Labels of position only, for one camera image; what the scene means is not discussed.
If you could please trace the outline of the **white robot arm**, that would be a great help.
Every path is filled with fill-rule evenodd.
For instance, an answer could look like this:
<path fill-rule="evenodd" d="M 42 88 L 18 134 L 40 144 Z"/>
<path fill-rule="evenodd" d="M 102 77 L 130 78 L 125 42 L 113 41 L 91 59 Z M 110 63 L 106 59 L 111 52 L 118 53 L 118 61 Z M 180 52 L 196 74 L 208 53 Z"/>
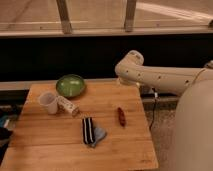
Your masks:
<path fill-rule="evenodd" d="M 115 73 L 180 97 L 165 171 L 213 171 L 213 68 L 145 66 L 143 55 L 131 50 Z"/>

